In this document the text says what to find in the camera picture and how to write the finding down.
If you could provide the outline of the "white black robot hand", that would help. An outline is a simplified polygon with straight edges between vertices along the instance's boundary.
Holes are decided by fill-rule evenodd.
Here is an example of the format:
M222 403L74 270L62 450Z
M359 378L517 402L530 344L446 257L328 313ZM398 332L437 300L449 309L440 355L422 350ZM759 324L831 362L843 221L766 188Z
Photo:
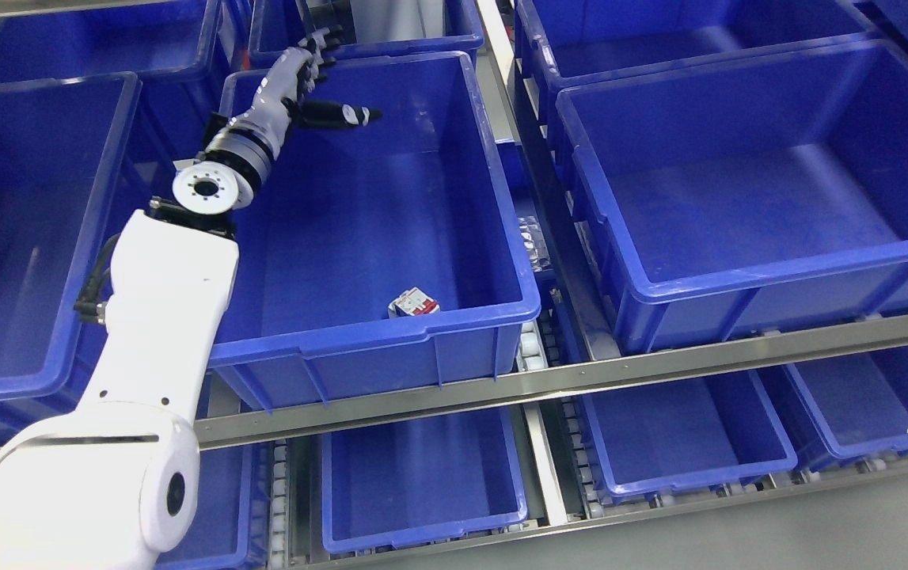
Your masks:
M310 97L325 80L323 70L336 63L329 53L341 46L342 35L340 25L318 28L288 47L264 76L251 107L236 122L253 127L279 147L291 127L348 130L380 120L381 109Z

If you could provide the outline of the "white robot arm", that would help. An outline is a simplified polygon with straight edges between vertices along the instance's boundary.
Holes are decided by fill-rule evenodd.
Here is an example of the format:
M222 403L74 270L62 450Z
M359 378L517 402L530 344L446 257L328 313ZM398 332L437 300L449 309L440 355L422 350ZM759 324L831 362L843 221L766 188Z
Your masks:
M0 448L0 569L152 569L196 517L194 423L239 246L197 230L241 197L225 166L187 176L189 195L136 210L111 255L107 331L73 412Z

